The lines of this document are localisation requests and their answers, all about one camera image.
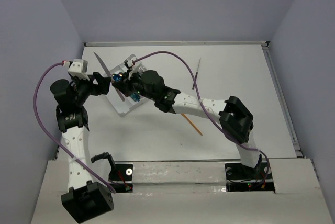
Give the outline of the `blue spoon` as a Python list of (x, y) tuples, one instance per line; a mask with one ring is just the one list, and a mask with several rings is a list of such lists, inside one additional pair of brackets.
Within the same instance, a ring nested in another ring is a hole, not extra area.
[[(122, 76), (120, 76), (119, 74), (113, 74), (114, 81), (119, 81), (121, 80), (121, 78)], [(141, 100), (141, 97), (136, 93), (131, 94), (130, 97), (134, 102), (139, 102)]]

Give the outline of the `orange plastic knife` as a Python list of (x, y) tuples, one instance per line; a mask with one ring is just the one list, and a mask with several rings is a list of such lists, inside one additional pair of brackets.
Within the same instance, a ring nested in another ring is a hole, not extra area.
[(181, 114), (181, 116), (187, 120), (187, 122), (197, 131), (198, 134), (200, 134), (200, 136), (203, 136), (203, 133), (199, 130), (199, 128), (185, 114)]

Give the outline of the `dark slim knife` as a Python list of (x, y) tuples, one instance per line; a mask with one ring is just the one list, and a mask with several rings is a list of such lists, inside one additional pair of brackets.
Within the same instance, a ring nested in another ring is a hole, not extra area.
[(194, 75), (194, 83), (193, 83), (193, 86), (192, 86), (192, 90), (195, 89), (195, 84), (196, 84), (198, 73), (199, 73), (199, 67), (200, 67), (201, 59), (202, 58), (199, 58), (199, 60), (198, 60), (198, 64), (197, 64), (197, 68), (196, 68), (196, 73)]

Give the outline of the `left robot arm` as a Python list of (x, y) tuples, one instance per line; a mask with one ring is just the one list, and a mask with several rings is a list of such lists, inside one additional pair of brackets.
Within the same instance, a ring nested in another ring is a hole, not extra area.
[(61, 203), (77, 223), (89, 221), (114, 208), (112, 188), (88, 165), (90, 131), (84, 108), (89, 96), (106, 95), (110, 82), (110, 77), (94, 72), (85, 79), (60, 79), (50, 86), (58, 103), (56, 118), (64, 141), (63, 150), (69, 156), (68, 192), (61, 196)]

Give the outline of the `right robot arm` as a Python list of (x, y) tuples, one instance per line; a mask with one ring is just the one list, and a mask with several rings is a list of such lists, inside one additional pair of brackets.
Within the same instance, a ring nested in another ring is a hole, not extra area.
[(263, 155), (252, 136), (253, 115), (239, 98), (198, 98), (166, 86), (164, 79), (154, 70), (114, 74), (112, 86), (126, 97), (136, 94), (153, 101), (155, 107), (164, 113), (187, 114), (210, 120), (236, 145), (242, 174), (253, 178), (261, 173)]

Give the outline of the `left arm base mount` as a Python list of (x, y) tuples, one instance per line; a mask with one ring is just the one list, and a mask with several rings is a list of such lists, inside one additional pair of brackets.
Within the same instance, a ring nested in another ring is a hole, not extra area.
[(133, 163), (115, 162), (112, 155), (108, 152), (95, 155), (91, 158), (91, 163), (99, 160), (107, 160), (110, 166), (108, 182), (117, 193), (132, 193), (133, 183)]

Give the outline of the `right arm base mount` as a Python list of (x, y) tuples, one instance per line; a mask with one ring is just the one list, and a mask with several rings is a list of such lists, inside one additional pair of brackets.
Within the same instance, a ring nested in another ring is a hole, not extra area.
[(273, 176), (265, 162), (257, 171), (241, 163), (225, 163), (225, 174), (228, 192), (275, 192)]

